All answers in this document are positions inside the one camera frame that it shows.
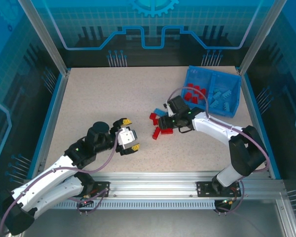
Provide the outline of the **aluminium side rail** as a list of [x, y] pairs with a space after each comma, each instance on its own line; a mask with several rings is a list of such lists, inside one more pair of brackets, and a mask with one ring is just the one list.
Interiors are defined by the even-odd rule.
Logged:
[[46, 117], [41, 129], [37, 146], [32, 158], [32, 162], [27, 174], [27, 179], [36, 177], [46, 164], [46, 159], [50, 149], [52, 137], [57, 123], [59, 111], [65, 94], [70, 71], [66, 76], [59, 75], [52, 98], [46, 113]]
[[245, 122], [249, 122], [249, 124], [257, 129], [270, 158], [270, 176], [273, 179], [281, 179], [275, 156], [262, 121], [258, 103], [247, 74], [241, 76], [240, 102], [234, 119], [240, 122], [241, 125], [244, 125]]

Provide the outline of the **aluminium frame post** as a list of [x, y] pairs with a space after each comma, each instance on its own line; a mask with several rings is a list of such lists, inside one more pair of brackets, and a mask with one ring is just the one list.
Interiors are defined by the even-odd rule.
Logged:
[[264, 40], [268, 36], [273, 27], [276, 19], [278, 18], [279, 14], [281, 13], [285, 3], [287, 0], [274, 0], [273, 5], [271, 6], [268, 14], [266, 15], [260, 29], [257, 32], [251, 46], [249, 47], [240, 67], [239, 67], [239, 75], [243, 76], [251, 63], [253, 62], [256, 54], [258, 53], [260, 47], [262, 46]]
[[31, 25], [35, 29], [40, 40], [42, 41], [55, 66], [59, 70], [60, 74], [66, 77], [68, 75], [67, 66], [65, 65], [65, 62], [63, 61], [52, 37], [50, 36], [44, 22], [42, 21], [32, 1], [18, 0], [18, 2], [21, 5], [27, 18], [29, 19]]

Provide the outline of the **aluminium mounting rail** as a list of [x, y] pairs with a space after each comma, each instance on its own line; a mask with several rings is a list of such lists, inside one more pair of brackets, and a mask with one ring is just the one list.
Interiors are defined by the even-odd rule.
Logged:
[[[211, 181], [215, 171], [205, 172], [98, 172], [96, 181], [110, 182], [109, 199], [197, 199], [196, 183]], [[268, 172], [243, 179], [244, 200], [285, 199], [282, 180], [270, 179]]]

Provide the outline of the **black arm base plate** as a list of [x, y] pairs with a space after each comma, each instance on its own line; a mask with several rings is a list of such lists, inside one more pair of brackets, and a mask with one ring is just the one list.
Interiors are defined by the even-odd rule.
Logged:
[[199, 181], [196, 183], [197, 196], [199, 198], [223, 198], [241, 197], [240, 185], [238, 182], [232, 183], [228, 187], [218, 185], [217, 187], [210, 181]]
[[104, 194], [104, 197], [108, 197], [110, 191], [110, 182], [90, 182], [86, 186], [84, 186], [83, 191], [81, 193], [82, 196], [94, 197], [98, 195], [103, 190], [107, 189], [107, 192]]

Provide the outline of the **black connector with LED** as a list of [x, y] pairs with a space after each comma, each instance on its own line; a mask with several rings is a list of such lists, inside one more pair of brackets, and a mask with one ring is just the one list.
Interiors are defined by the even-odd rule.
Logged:
[[88, 207], [94, 203], [93, 199], [84, 198], [84, 197], [81, 198], [80, 201], [81, 202], [78, 205], [79, 208]]
[[233, 204], [233, 199], [215, 200], [215, 208], [230, 208]]

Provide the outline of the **blue divided plastic bin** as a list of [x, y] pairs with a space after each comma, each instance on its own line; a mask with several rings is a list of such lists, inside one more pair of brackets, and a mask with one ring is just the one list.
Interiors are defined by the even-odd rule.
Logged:
[[[241, 78], [238, 75], [232, 75], [224, 72], [218, 72], [214, 70], [204, 69], [196, 66], [189, 66], [185, 82], [184, 89], [181, 92], [181, 96], [184, 98], [184, 95], [187, 92], [191, 92], [192, 96], [198, 97], [198, 92], [195, 90], [191, 90], [187, 88], [187, 84], [192, 83], [193, 87], [195, 85], [200, 86], [200, 90], [206, 89], [206, 98], [208, 100], [209, 113], [216, 114], [224, 117], [232, 118], [235, 116], [236, 111], [239, 106], [240, 101], [240, 88], [241, 88]], [[219, 90], [222, 94], [226, 91], [232, 91], [231, 96], [224, 99], [222, 94], [220, 97], [213, 97], [214, 91]], [[217, 108], [211, 108], [210, 104], [214, 99], [220, 100], [220, 104]], [[199, 99], [198, 104], [192, 103], [192, 99], [190, 101], [186, 101], [190, 108], [198, 107], [203, 110], [206, 109], [206, 102], [204, 99]], [[231, 112], [227, 112], [223, 109], [223, 103], [229, 102], [232, 105]]]

